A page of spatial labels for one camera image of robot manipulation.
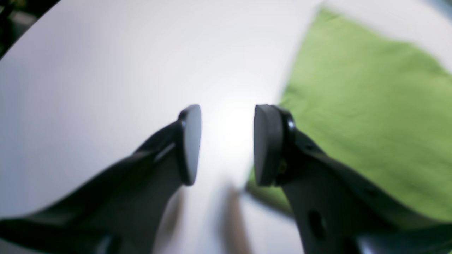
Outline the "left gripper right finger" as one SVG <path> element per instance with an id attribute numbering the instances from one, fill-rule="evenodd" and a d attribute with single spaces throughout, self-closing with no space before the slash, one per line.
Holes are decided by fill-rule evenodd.
<path id="1" fill-rule="evenodd" d="M 254 112 L 258 186 L 278 186 L 292 209 L 305 254 L 449 254 L 451 223 L 400 204 L 328 156 L 276 105 Z"/>

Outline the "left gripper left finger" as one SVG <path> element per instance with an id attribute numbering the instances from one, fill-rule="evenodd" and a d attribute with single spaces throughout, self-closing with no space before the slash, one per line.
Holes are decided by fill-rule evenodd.
<path id="1" fill-rule="evenodd" d="M 172 196 L 198 168 L 201 108 L 191 105 L 62 200 L 1 220 L 1 239 L 48 254 L 150 254 Z"/>

